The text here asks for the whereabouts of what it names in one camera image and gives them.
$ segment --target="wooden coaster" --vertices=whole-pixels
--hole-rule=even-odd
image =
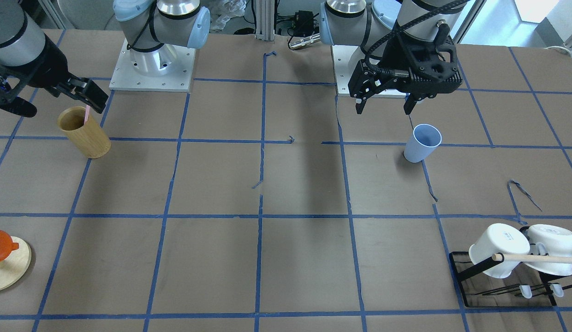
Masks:
[[[12,240],[20,244],[20,248],[0,262],[0,290],[16,283],[26,273],[31,262],[31,249],[26,241],[15,236],[12,236]]]

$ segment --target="wooden cup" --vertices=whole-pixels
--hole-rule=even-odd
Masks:
[[[112,142],[91,114],[85,124],[84,121],[85,108],[71,107],[59,115],[56,124],[87,158],[100,158]]]

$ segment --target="orange mug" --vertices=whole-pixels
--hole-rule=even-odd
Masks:
[[[20,248],[20,244],[14,242],[12,237],[4,231],[0,231],[0,262],[12,253],[12,251]]]

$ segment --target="white mounting plate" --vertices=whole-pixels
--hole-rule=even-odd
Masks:
[[[118,62],[113,70],[112,80],[109,82],[111,90],[123,91],[167,91],[189,92],[191,88],[191,76],[196,59],[196,50],[193,48],[172,45],[180,61],[176,72],[170,72],[164,76],[144,76],[138,73],[133,66],[130,53],[126,50],[126,39],[122,44],[122,50]]]
[[[337,94],[343,96],[349,96],[350,92],[347,90],[347,84],[352,77],[352,71],[349,70],[348,63],[354,52],[358,49],[358,46],[347,46],[347,45],[334,45],[332,46],[332,56],[333,56],[333,70],[335,71],[335,79],[337,82]],[[385,90],[378,95],[372,96],[373,98],[384,97],[384,98],[405,98],[406,93],[399,92],[395,89]]]

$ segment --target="wooden rod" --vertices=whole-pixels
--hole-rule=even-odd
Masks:
[[[514,255],[514,254],[493,254],[491,258],[496,262],[545,262],[545,263],[566,263],[572,264],[572,257],[559,256],[538,256],[538,255]]]

